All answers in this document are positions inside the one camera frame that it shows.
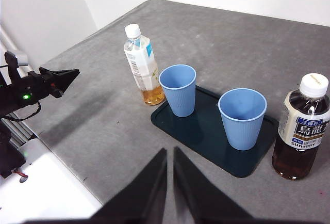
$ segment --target bottle label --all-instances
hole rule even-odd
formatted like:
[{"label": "bottle label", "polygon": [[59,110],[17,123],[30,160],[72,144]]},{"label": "bottle label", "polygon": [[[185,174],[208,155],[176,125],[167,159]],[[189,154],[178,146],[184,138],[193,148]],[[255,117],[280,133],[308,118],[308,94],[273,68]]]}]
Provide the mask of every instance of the bottle label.
[{"label": "bottle label", "polygon": [[142,50],[125,51],[125,54],[135,82],[142,91],[153,90],[160,85],[158,66],[150,43]]},{"label": "bottle label", "polygon": [[322,136],[330,120],[330,110],[321,115],[306,115],[292,107],[291,92],[284,100],[285,111],[279,121],[278,134],[289,146],[307,150],[321,144]]}]

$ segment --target cup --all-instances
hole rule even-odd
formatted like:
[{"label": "cup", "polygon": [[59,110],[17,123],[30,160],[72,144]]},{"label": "cup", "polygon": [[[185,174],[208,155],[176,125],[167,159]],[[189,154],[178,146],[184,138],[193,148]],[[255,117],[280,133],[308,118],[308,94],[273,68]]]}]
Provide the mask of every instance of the cup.
[{"label": "cup", "polygon": [[237,88],[220,97],[218,108],[229,144],[241,151],[251,149],[267,109],[265,97],[252,89]]},{"label": "cup", "polygon": [[188,65],[172,65],[159,76],[174,115],[187,117],[195,109],[196,71]]}]

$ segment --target gray felt surface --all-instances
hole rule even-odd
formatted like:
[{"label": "gray felt surface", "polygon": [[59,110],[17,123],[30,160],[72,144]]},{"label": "gray felt surface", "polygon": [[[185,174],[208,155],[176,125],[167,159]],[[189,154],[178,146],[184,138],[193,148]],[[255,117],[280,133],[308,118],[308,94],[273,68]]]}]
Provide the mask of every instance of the gray felt surface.
[{"label": "gray felt surface", "polygon": [[179,146],[216,187],[253,216],[330,223],[330,131],[310,175],[301,181],[276,174],[273,146],[252,175],[230,175],[152,125],[150,115],[157,106],[143,103],[123,51],[124,27],[130,23],[138,23],[151,39],[160,70],[186,63],[196,69],[196,83],[213,92],[256,89],[267,98],[267,114],[276,119],[286,93],[297,89],[304,74],[330,77],[329,27],[147,1],[43,65],[50,70],[79,68],[80,75],[62,98],[42,100],[42,111],[26,123],[83,184],[105,203],[164,147],[169,170],[163,223],[182,223],[172,176],[173,147]]}]

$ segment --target black cable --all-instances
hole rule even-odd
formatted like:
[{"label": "black cable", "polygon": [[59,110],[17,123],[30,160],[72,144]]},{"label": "black cable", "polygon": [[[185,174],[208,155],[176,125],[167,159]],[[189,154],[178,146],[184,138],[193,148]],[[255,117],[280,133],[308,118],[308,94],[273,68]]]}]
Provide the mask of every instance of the black cable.
[{"label": "black cable", "polygon": [[5,119],[10,120],[10,121],[13,121],[13,122],[24,121],[24,120],[26,120],[26,119],[28,119],[28,118],[30,118],[30,117],[35,116],[36,114],[38,114],[38,113],[41,111],[41,104],[40,104],[40,102],[38,101],[37,104],[38,104],[38,109],[37,109],[37,111],[34,112],[34,113],[32,113],[30,116],[28,116],[28,117],[26,117],[26,118],[23,118],[23,119],[17,119],[17,118],[10,117],[10,116],[3,116],[3,117],[1,117],[1,118],[5,118]]}]

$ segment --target bottle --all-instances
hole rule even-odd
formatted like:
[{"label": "bottle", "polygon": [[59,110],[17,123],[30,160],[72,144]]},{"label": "bottle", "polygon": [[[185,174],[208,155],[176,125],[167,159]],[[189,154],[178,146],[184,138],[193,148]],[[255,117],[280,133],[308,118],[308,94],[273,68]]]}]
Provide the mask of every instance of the bottle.
[{"label": "bottle", "polygon": [[141,35],[137,24],[127,25],[125,32],[128,40],[124,44],[124,51],[143,100],[148,105],[159,104],[165,95],[158,81],[158,66],[150,39]]},{"label": "bottle", "polygon": [[302,179],[310,172],[330,119],[327,87],[325,76],[310,73],[284,100],[272,157],[274,169],[284,178]]}]

